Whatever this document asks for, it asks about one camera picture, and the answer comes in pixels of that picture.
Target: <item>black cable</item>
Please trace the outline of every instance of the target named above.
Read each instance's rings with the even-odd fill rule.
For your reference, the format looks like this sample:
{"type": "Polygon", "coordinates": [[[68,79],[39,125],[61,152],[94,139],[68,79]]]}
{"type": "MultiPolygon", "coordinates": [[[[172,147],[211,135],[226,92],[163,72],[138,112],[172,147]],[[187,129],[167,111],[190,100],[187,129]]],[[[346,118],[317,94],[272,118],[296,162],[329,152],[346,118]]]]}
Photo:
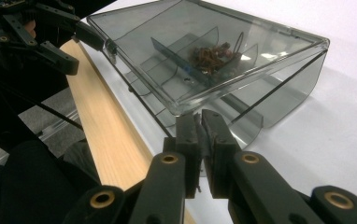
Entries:
{"type": "Polygon", "coordinates": [[[73,121],[72,119],[69,119],[68,117],[66,117],[65,115],[57,112],[56,110],[48,107],[47,105],[44,105],[40,102],[38,102],[37,100],[34,100],[32,99],[31,97],[27,96],[27,95],[24,95],[23,93],[13,89],[12,87],[8,86],[6,83],[4,83],[3,81],[0,80],[0,87],[2,87],[5,91],[8,91],[14,95],[16,95],[17,97],[23,99],[24,101],[30,103],[30,104],[33,104],[33,105],[37,105],[39,107],[41,107],[42,109],[50,112],[52,115],[58,117],[59,119],[62,119],[68,123],[70,123],[71,125],[75,126],[76,128],[80,129],[83,131],[83,127],[76,123],[75,121],[73,121]]]}

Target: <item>clear plastic container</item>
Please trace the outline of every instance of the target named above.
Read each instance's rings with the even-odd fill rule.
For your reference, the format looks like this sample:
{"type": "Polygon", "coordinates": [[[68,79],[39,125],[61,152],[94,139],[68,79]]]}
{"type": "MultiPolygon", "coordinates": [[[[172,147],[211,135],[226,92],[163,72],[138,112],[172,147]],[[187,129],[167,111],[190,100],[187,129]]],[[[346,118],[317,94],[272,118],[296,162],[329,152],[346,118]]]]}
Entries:
{"type": "Polygon", "coordinates": [[[175,116],[224,115],[243,144],[303,102],[329,40],[202,1],[159,1],[88,17],[122,77],[174,134],[175,116]]]}

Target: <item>white table surface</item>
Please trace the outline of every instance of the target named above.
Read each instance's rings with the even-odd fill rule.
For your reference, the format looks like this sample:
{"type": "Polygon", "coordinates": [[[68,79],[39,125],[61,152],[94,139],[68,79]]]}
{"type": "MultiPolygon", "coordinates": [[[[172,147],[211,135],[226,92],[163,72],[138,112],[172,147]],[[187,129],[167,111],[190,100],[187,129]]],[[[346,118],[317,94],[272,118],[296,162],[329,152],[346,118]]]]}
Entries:
{"type": "MultiPolygon", "coordinates": [[[[118,0],[101,11],[144,0],[118,0]]],[[[246,150],[265,156],[286,181],[307,195],[333,185],[357,195],[357,1],[208,0],[250,15],[292,26],[331,40],[314,91],[291,114],[263,129],[246,150]]],[[[101,52],[87,46],[93,62],[127,112],[146,144],[162,150],[163,131],[101,52]]],[[[207,181],[186,206],[197,223],[230,223],[225,200],[213,200],[207,181]]]]}

